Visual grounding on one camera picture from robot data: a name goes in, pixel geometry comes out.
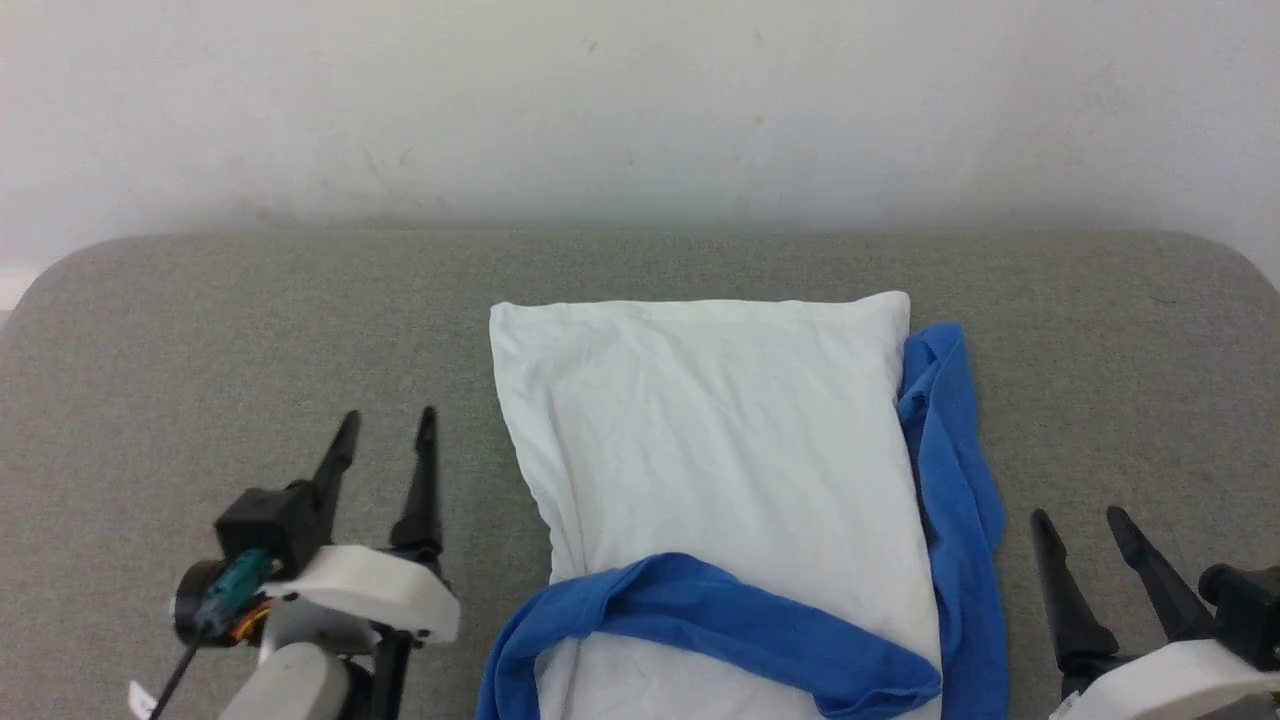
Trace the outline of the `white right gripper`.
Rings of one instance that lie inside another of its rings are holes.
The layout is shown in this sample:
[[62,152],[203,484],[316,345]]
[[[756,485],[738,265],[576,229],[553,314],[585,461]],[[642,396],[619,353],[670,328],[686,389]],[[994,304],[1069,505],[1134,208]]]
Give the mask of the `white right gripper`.
[[1034,510],[1030,536],[1057,667],[1065,676],[1101,675],[1087,689],[1069,694],[1050,717],[1198,719],[1252,696],[1276,693],[1276,670],[1260,670],[1208,639],[1213,616],[1132,516],[1110,506],[1106,520],[1172,643],[1110,670],[1116,666],[1117,641],[1085,601],[1050,515]]

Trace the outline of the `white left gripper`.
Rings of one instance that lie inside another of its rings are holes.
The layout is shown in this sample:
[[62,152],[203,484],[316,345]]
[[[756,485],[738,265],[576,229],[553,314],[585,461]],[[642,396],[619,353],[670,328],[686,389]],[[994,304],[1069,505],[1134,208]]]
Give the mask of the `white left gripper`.
[[[301,492],[315,512],[337,509],[344,475],[355,461],[362,416],[348,411],[310,478],[288,489]],[[320,607],[379,623],[430,643],[451,643],[460,632],[461,605],[443,582],[444,550],[439,500],[436,410],[422,410],[413,442],[416,461],[404,506],[389,536],[389,550],[328,544],[317,550],[296,577],[269,582],[273,598],[297,594]]]

